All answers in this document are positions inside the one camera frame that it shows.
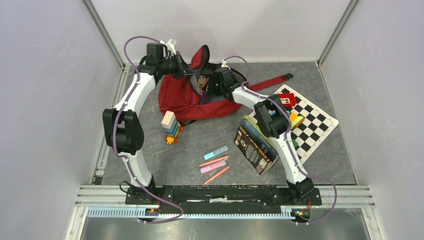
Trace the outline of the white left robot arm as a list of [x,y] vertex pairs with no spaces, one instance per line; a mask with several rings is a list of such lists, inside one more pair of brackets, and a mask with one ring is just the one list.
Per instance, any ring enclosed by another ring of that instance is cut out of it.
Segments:
[[176,79],[195,75],[175,49],[176,40],[150,42],[142,63],[135,67],[135,74],[122,99],[102,113],[106,143],[126,165],[132,185],[142,186],[138,197],[145,204],[153,203],[157,190],[153,187],[153,175],[148,170],[142,146],[145,135],[138,117],[147,96],[165,75]]

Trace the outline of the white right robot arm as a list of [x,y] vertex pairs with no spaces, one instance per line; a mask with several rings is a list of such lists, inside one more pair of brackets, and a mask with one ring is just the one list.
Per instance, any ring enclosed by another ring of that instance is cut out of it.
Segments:
[[220,67],[209,79],[208,90],[212,94],[225,97],[233,103],[246,106],[255,113],[257,126],[261,133],[274,144],[283,164],[289,199],[302,204],[314,189],[312,179],[307,174],[296,153],[291,138],[292,123],[284,110],[278,95],[263,95],[250,90],[244,77],[230,67]]

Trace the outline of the purple book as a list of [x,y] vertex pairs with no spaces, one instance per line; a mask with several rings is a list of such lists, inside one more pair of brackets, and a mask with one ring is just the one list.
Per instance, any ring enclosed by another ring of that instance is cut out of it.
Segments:
[[205,75],[201,75],[199,80],[198,80],[198,87],[200,89],[200,101],[199,101],[199,105],[203,105],[206,101],[206,97],[207,97],[207,86],[209,83],[210,77],[209,76],[205,76]]

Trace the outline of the red student backpack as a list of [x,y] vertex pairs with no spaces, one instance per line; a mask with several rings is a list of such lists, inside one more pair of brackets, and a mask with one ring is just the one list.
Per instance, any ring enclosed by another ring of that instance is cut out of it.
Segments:
[[[193,55],[189,64],[196,71],[200,71],[200,77],[210,77],[220,67],[220,63],[210,62],[210,49],[204,44]],[[259,91],[275,86],[293,78],[293,74],[283,74],[253,85],[249,90]],[[162,79],[158,93],[160,112],[165,115],[167,111],[174,112],[179,122],[192,122],[204,119],[225,117],[235,113],[241,108],[241,104],[229,99],[202,100],[202,93],[197,83],[196,75],[174,78],[165,75]]]

